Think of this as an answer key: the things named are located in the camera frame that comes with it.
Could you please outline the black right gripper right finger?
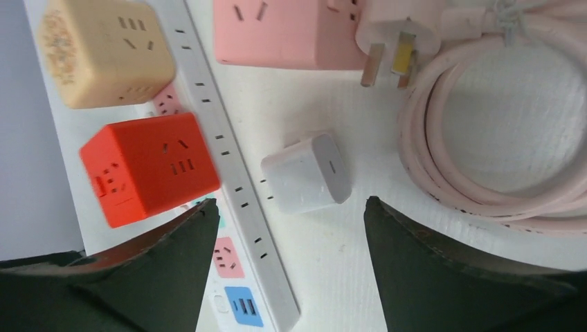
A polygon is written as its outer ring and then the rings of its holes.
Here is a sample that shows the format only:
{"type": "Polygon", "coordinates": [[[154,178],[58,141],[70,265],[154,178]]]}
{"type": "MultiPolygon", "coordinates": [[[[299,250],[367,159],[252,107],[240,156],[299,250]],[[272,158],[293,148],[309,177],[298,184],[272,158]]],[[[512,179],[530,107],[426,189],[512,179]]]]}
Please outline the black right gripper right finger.
{"type": "Polygon", "coordinates": [[[499,257],[376,196],[363,215],[389,331],[585,331],[586,273],[499,257]]]}

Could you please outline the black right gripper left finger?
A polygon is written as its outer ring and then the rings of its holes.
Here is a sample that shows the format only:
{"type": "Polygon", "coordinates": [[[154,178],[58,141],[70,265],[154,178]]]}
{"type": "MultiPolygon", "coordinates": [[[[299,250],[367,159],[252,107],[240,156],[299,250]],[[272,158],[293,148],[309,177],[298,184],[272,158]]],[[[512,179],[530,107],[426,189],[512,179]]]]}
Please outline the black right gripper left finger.
{"type": "Polygon", "coordinates": [[[194,331],[219,224],[215,199],[90,256],[1,263],[2,331],[194,331]]]}

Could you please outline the white multicolour power strip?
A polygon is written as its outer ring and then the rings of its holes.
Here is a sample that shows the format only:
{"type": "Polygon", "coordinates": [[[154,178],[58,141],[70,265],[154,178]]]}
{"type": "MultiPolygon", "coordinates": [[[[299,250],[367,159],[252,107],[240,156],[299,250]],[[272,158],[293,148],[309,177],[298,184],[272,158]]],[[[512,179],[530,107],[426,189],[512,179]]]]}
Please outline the white multicolour power strip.
{"type": "MultiPolygon", "coordinates": [[[[211,268],[206,298],[222,331],[290,331],[300,311],[287,280],[254,183],[233,133],[200,34],[186,1],[152,1],[171,53],[177,63],[173,83],[184,111],[193,112],[215,162],[221,188],[214,193],[222,222],[219,238],[228,237],[240,259],[241,279],[220,277],[211,268]]],[[[103,125],[154,114],[151,104],[74,111],[61,101],[57,87],[43,72],[46,92],[66,175],[73,195],[83,244],[89,254],[108,249],[159,226],[181,213],[180,208],[131,226],[111,229],[105,223],[78,151],[103,125]]]]}

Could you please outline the orange-red cube socket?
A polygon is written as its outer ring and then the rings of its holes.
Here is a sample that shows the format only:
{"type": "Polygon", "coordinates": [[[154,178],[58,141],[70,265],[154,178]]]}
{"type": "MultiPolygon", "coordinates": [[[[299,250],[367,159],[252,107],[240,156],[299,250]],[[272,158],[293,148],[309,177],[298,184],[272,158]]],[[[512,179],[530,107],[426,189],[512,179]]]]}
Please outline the orange-red cube socket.
{"type": "Polygon", "coordinates": [[[111,228],[167,212],[221,186],[192,113],[108,124],[80,149],[80,158],[111,228]]]}

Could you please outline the white usb charger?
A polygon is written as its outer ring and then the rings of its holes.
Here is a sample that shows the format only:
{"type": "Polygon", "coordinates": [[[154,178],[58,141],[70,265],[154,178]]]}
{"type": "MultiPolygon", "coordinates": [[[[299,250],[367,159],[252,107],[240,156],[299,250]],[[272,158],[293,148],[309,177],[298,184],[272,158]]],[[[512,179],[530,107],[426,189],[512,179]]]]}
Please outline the white usb charger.
{"type": "Polygon", "coordinates": [[[352,181],[333,137],[312,136],[266,156],[262,173],[280,211],[301,214],[340,205],[352,193],[352,181]]]}

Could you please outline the beige cube socket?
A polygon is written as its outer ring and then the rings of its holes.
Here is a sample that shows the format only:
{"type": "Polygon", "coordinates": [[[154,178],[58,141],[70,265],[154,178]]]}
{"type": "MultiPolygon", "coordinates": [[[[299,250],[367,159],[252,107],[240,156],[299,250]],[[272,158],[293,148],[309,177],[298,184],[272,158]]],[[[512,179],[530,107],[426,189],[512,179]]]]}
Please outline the beige cube socket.
{"type": "Polygon", "coordinates": [[[71,109],[142,104],[176,75],[159,18],[140,1],[49,1],[37,41],[71,109]]]}

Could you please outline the pink cube socket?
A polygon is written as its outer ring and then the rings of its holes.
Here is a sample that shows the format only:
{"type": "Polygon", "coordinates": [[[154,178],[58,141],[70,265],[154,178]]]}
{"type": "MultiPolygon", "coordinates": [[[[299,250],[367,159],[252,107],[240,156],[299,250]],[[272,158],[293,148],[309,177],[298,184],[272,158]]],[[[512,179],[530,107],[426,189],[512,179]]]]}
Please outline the pink cube socket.
{"type": "Polygon", "coordinates": [[[359,70],[355,42],[364,1],[216,0],[220,64],[302,70],[359,70]]]}

